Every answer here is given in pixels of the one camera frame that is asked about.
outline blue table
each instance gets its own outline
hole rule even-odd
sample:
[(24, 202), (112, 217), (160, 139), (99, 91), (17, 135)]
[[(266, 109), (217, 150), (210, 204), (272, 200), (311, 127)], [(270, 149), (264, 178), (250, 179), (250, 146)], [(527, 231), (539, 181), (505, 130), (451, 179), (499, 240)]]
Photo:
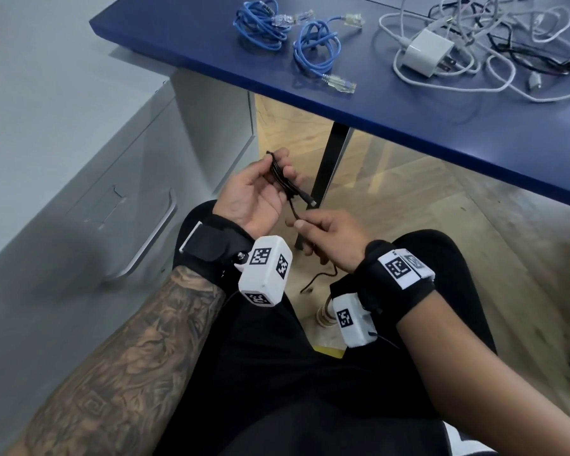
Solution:
[[(350, 128), (357, 128), (570, 205), (570, 101), (531, 104), (512, 92), (411, 87), (395, 77), (391, 65), (397, 46), (377, 26), (380, 15), (392, 8), (370, 0), (278, 0), (281, 13), (312, 8), (319, 19), (345, 13), (365, 17), (362, 31), (343, 24), (334, 28), (342, 54), (333, 73), (357, 83), (355, 94), (342, 94), (300, 73), (292, 59), (299, 27), (277, 53), (246, 45), (232, 27), (243, 1), (118, 0), (91, 26), (100, 37), (142, 54), (334, 120), (312, 191), (319, 202)], [(401, 0), (392, 2), (397, 6)], [(424, 6), (423, 14), (433, 4), (410, 2), (411, 9)], [(559, 2), (570, 6), (570, 0)], [(482, 76), (474, 80), (467, 86), (497, 85)], [(570, 78), (559, 82), (557, 92), (570, 91)]]

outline person's left hand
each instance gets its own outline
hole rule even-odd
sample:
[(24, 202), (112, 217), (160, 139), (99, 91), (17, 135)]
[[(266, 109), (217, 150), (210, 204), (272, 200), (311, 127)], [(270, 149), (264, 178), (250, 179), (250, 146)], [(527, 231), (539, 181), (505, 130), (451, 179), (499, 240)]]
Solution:
[[(289, 150), (285, 147), (275, 152), (275, 159), (283, 175), (300, 186), (303, 176), (291, 166)], [(267, 235), (281, 215), (287, 196), (270, 174), (272, 156), (252, 163), (234, 175), (222, 189), (213, 214), (240, 225), (254, 239)]]

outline person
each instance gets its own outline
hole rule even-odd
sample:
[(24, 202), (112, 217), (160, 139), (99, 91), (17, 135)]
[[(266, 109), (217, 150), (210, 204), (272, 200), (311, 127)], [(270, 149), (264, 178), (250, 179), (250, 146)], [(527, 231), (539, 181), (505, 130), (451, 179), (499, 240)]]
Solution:
[[(275, 159), (299, 186), (288, 150)], [(199, 221), (250, 240), (269, 234), (287, 200), (271, 161), (196, 207), (177, 247)], [(372, 237), (350, 214), (299, 217), (287, 222), (306, 255), (357, 272)], [(499, 360), (452, 240), (421, 230), (393, 244), (433, 269), (435, 291), (395, 323), (374, 315), (400, 349), (377, 340), (343, 359), (312, 349), (286, 296), (254, 306), (176, 252), (167, 281), (61, 383), (9, 453), (570, 456), (569, 417)], [(396, 300), (379, 296), (385, 307)]]

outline yellow object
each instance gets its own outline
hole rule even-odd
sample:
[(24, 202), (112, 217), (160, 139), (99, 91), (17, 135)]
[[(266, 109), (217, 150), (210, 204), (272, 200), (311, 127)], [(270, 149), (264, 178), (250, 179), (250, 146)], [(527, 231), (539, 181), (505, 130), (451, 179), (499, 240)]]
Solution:
[(334, 347), (324, 347), (322, 345), (313, 345), (312, 348), (325, 355), (329, 355), (334, 358), (342, 358), (344, 356), (344, 351), (341, 349), (336, 349)]

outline metal handle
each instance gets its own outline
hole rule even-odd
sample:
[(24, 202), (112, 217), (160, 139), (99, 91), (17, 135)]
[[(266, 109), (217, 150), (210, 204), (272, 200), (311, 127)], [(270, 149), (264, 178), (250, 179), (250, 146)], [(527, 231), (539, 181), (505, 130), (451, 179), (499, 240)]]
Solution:
[(175, 215), (177, 211), (177, 199), (175, 198), (175, 191), (173, 189), (169, 190), (169, 207), (167, 208), (167, 213), (163, 216), (163, 218), (159, 221), (158, 225), (152, 230), (152, 233), (146, 238), (145, 242), (143, 243), (142, 247), (139, 248), (139, 251), (133, 256), (133, 259), (130, 260), (129, 264), (121, 270), (120, 272), (116, 272), (115, 274), (109, 275), (106, 277), (106, 280), (117, 280), (123, 276), (128, 276), (133, 273), (133, 271), (137, 268), (139, 263), (142, 261), (144, 256), (148, 254), (150, 248), (156, 241), (156, 239), (160, 236), (163, 230), (166, 228), (171, 218)]

